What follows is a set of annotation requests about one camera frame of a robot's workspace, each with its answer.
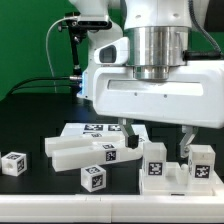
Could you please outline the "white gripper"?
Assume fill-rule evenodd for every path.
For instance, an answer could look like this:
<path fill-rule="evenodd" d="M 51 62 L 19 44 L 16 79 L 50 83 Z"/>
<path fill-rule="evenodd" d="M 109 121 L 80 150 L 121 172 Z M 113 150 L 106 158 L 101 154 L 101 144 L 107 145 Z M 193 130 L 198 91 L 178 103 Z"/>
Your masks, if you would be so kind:
<path fill-rule="evenodd" d="M 122 117 L 118 124 L 131 149 L 139 142 L 131 119 L 183 125 L 180 156 L 186 158 L 197 127 L 224 127 L 224 62 L 190 61 L 172 68 L 164 82 L 137 80 L 130 67 L 101 67 L 93 107 L 99 115 Z"/>

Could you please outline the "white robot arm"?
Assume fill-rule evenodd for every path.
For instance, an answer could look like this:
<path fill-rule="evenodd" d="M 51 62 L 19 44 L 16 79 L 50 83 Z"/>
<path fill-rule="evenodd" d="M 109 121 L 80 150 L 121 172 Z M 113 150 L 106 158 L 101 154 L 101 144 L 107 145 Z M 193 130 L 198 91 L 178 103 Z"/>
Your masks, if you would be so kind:
<path fill-rule="evenodd" d="M 99 115 L 118 118 L 136 147 L 132 120 L 179 124 L 183 156 L 198 128 L 224 127 L 224 60 L 220 49 L 191 52 L 209 0 L 119 0 L 123 25 L 109 16 L 112 0 L 70 0 L 74 25 L 91 41 L 80 96 Z"/>

